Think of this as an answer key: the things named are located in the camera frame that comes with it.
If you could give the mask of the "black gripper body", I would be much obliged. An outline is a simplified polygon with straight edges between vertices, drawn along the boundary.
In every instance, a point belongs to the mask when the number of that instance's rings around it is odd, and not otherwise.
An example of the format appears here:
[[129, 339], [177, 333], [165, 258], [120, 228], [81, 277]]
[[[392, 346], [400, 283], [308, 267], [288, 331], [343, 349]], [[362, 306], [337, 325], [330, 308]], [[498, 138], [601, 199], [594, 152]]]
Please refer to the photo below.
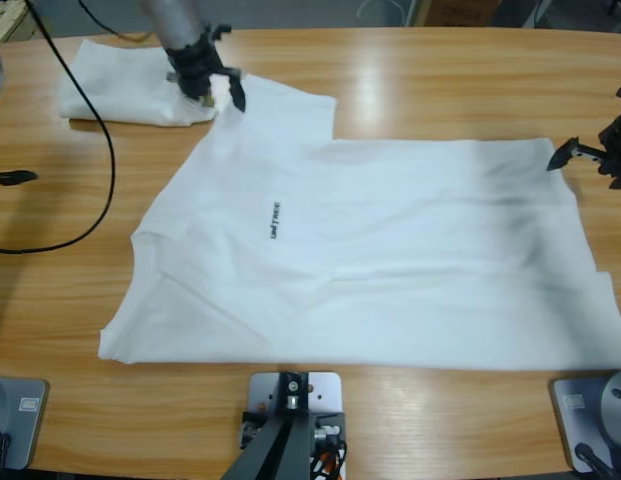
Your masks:
[[194, 44], [166, 50], [176, 82], [185, 96], [194, 100], [212, 96], [211, 77], [218, 75], [217, 71], [225, 67], [215, 42], [229, 33], [229, 24], [206, 26]]
[[621, 190], [621, 114], [599, 134], [605, 155], [599, 161], [598, 173], [610, 176], [610, 189]]

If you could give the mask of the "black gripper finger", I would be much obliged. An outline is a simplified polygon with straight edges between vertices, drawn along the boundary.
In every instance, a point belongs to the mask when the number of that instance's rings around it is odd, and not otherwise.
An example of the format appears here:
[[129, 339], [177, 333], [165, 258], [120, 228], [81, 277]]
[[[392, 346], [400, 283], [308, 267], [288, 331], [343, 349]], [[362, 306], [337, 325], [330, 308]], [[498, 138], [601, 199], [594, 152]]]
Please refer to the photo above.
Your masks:
[[234, 106], [244, 113], [246, 111], [246, 95], [241, 84], [242, 73], [239, 69], [231, 67], [221, 67], [217, 71], [218, 75], [225, 76], [229, 81], [229, 93]]
[[549, 160], [547, 171], [562, 169], [573, 158], [588, 158], [600, 162], [604, 158], [602, 150], [581, 144], [578, 137], [568, 139]]

